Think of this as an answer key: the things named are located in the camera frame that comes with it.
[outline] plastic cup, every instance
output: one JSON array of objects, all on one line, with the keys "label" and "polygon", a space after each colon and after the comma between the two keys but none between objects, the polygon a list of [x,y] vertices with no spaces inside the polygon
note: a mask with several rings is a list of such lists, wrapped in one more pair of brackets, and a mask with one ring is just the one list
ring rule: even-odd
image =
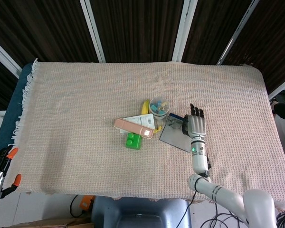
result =
[{"label": "plastic cup", "polygon": [[169,109],[169,102],[161,96],[155,97],[150,101],[149,113],[152,113],[156,120],[165,118]]}]

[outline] banana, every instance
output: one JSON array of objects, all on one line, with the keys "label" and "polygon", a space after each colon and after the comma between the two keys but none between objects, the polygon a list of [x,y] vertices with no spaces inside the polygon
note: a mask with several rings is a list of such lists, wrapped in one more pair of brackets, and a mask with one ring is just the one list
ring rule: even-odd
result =
[{"label": "banana", "polygon": [[143,106],[142,106],[142,113],[141,115],[146,115],[149,113],[149,103],[150,103],[150,100],[145,100],[145,102],[143,103]]}]

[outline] beige tablecloth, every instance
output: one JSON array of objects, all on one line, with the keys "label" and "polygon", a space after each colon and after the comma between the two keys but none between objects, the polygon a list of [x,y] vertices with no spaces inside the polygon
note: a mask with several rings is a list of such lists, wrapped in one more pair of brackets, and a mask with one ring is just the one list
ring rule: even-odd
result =
[{"label": "beige tablecloth", "polygon": [[115,118],[140,114],[145,99],[160,95],[174,114],[188,114],[190,103],[205,111],[214,183],[240,194],[266,190],[285,206],[285,157],[253,67],[36,62],[28,79],[6,180],[21,173],[21,191],[191,198],[189,153],[160,134],[139,151],[126,149],[113,128]]}]

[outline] green lego brick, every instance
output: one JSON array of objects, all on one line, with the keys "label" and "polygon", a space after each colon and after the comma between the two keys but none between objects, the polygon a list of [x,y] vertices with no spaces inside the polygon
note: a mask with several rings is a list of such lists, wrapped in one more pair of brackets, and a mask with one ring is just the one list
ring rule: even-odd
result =
[{"label": "green lego brick", "polygon": [[126,148],[139,150],[141,148],[142,137],[139,134],[128,133]]}]

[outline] robotic arm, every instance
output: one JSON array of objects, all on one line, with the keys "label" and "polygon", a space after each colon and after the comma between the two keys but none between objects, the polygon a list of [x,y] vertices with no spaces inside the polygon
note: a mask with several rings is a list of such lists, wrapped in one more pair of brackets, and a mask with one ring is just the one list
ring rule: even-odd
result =
[{"label": "robotic arm", "polygon": [[189,177],[193,191],[205,194],[219,205],[238,216],[249,228],[276,228],[275,206],[270,194],[263,190],[248,190],[243,197],[223,186],[210,182],[205,137],[204,112],[190,104],[191,115],[186,115],[182,131],[191,139],[192,167],[196,174]]}]

